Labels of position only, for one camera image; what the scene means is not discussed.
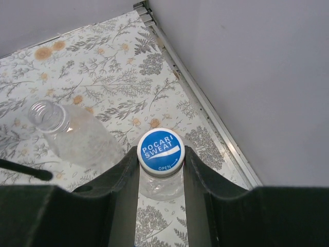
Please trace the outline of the clear Pocari bottle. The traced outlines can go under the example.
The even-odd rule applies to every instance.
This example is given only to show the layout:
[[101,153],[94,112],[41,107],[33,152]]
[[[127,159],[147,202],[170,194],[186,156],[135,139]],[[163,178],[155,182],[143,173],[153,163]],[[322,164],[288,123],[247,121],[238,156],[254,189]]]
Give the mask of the clear Pocari bottle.
[[170,201],[184,194],[184,175],[180,170],[167,178],[156,178],[140,171],[139,192],[155,201]]

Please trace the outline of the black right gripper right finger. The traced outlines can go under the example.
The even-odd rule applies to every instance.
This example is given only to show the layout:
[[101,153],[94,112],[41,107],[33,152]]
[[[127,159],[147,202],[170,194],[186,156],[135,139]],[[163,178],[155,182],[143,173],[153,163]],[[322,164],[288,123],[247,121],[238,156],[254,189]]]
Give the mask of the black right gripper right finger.
[[328,246],[328,189],[243,189],[186,148],[190,246]]

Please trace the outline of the blue Pocari Sweat cap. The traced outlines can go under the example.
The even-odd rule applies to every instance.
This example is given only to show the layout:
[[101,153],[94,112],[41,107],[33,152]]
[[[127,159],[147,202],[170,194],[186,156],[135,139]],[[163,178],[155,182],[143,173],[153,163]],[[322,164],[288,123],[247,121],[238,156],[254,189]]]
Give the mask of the blue Pocari Sweat cap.
[[185,146],[181,137],[166,128],[155,128],[144,133],[137,144],[141,168],[155,178],[168,178],[181,170]]

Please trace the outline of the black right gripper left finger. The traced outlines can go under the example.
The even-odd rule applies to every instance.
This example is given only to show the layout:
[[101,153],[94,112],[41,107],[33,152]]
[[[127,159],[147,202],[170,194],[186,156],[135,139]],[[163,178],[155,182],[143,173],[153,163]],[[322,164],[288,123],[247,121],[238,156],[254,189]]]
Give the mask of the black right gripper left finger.
[[1,246],[133,246],[139,186],[137,149],[76,188],[1,187]]

